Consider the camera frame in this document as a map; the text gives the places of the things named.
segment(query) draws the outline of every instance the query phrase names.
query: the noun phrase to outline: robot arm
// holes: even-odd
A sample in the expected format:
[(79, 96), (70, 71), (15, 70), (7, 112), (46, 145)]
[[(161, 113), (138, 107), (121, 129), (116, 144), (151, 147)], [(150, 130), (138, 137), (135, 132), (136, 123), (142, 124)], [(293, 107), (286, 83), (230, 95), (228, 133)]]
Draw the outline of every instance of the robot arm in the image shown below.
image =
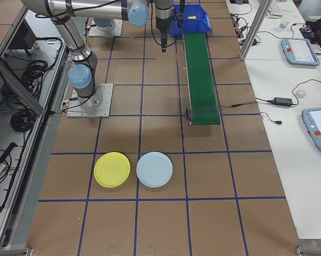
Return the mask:
[(156, 27), (166, 51), (167, 31), (172, 21), (173, 0), (21, 0), (31, 11), (50, 17), (66, 42), (74, 61), (89, 58), (91, 50), (75, 28), (71, 16), (129, 20), (141, 27), (148, 20), (148, 3), (155, 3)]

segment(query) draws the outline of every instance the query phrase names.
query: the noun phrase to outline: brown cardboard floor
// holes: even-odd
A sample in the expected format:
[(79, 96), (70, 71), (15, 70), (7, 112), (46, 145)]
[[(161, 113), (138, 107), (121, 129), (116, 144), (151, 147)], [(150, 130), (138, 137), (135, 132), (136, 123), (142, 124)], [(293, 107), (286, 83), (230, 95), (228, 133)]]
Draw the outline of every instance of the brown cardboard floor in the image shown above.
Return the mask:
[[(202, 6), (219, 102), (252, 101), (228, 8), (217, 2)], [(114, 83), (111, 117), (61, 117), (28, 239), (34, 255), (294, 256), (299, 240), (257, 106), (223, 110), (220, 126), (186, 126), (183, 42), (161, 53), (149, 23), (125, 22), (121, 38), (91, 38), (90, 46), (97, 82)], [(92, 170), (110, 151), (129, 158), (131, 174), (106, 189)], [(136, 177), (149, 151), (174, 166), (158, 189)]]

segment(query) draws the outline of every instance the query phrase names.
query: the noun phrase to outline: aluminum rail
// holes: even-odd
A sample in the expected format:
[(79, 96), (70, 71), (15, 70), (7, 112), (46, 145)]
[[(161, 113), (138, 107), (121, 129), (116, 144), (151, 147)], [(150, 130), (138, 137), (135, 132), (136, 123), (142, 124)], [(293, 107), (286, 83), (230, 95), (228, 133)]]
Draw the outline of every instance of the aluminum rail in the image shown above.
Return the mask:
[(22, 101), (27, 104), (35, 114), (39, 116), (44, 115), (46, 110), (39, 104), (38, 100), (27, 91), (24, 85), (10, 72), (7, 66), (1, 62), (0, 71), (7, 81), (7, 86), (9, 86), (16, 95), (21, 97)]
[(249, 33), (247, 33), (246, 40), (244, 42), (244, 45), (242, 46), (241, 52), (240, 52), (240, 59), (245, 60), (246, 56), (248, 54), (248, 51), (250, 47), (253, 45), (253, 41), (256, 37), (256, 34), (258, 30), (260, 29), (260, 26), (262, 24), (263, 19), (265, 18), (267, 14), (267, 10), (269, 6), (271, 5), (272, 0), (263, 0), (260, 3), (259, 9), (256, 12), (256, 15), (254, 17), (254, 21), (252, 23), (252, 26), (250, 27)]

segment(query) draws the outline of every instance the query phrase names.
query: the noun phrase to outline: conveyor belt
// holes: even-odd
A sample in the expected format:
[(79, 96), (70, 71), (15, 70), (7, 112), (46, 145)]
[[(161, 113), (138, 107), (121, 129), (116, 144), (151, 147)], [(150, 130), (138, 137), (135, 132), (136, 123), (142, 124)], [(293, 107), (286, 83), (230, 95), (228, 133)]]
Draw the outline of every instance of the conveyor belt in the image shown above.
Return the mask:
[(220, 124), (204, 33), (184, 33), (187, 77), (190, 94), (190, 124)]

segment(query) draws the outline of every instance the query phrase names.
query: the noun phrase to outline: power adapter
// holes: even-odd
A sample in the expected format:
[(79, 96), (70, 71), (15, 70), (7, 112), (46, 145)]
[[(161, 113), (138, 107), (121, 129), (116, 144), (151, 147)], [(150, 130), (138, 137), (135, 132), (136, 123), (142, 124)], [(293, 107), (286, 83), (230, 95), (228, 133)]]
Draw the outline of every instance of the power adapter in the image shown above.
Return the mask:
[(276, 106), (284, 106), (284, 107), (290, 107), (293, 105), (292, 99), (289, 99), (289, 98), (275, 97), (272, 100), (267, 100), (267, 102)]

